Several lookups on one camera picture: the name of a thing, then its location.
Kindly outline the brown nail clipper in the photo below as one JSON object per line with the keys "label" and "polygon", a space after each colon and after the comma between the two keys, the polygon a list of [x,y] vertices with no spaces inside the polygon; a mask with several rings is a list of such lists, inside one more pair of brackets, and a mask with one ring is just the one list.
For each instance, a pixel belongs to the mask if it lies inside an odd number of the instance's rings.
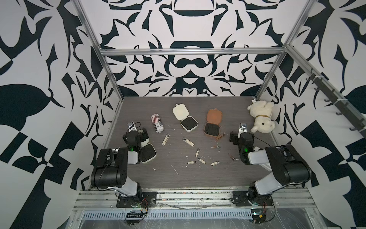
{"label": "brown nail clipper", "polygon": [[220,134],[219,136],[217,136],[217,137],[215,138],[215,140],[216,140],[216,141],[218,141],[218,140],[220,140],[221,138],[223,138],[225,135],[226,135],[225,133],[222,133],[222,134]]}

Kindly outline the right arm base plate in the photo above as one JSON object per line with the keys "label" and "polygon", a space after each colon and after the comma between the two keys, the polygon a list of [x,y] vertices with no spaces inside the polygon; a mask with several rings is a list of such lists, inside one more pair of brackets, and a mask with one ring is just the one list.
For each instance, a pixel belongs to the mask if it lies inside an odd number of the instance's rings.
{"label": "right arm base plate", "polygon": [[256,191],[233,191],[233,197],[231,202],[237,207],[252,206],[252,207],[263,207],[271,206],[273,199],[271,195],[259,195]]}

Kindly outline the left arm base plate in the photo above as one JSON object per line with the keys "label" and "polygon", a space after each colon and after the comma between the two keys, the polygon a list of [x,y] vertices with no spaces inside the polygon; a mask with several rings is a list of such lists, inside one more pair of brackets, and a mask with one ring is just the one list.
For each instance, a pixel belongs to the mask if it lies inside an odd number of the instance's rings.
{"label": "left arm base plate", "polygon": [[145,208],[156,204],[157,192],[137,193],[133,197],[127,197],[119,194],[116,207],[117,208]]}

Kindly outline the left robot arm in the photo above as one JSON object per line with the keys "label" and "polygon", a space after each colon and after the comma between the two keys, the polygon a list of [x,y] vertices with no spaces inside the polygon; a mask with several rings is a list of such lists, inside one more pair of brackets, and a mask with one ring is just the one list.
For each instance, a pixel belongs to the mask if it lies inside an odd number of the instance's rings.
{"label": "left robot arm", "polygon": [[128,130],[124,148],[101,149],[91,175],[91,186],[98,191],[114,190],[119,197],[140,198],[141,185],[128,177],[128,166],[146,164],[157,152],[145,128]]}

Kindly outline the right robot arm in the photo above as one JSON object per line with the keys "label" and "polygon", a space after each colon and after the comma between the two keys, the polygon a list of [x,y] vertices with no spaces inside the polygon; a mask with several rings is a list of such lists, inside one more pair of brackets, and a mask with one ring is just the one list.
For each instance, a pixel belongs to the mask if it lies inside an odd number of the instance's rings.
{"label": "right robot arm", "polygon": [[270,165],[271,172],[248,188],[249,201],[267,199],[288,185],[305,184],[311,179],[312,170],[291,144],[254,150],[254,135],[249,132],[231,132],[229,141],[238,146],[240,160],[245,165]]}

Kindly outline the brown nail kit case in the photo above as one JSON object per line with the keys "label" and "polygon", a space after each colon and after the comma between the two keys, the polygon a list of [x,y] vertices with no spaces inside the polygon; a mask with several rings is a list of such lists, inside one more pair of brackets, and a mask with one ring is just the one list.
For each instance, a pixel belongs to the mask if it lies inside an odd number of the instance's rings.
{"label": "brown nail kit case", "polygon": [[220,134],[220,123],[222,122],[223,113],[217,108],[210,109],[207,112],[204,133],[208,136],[217,137]]}

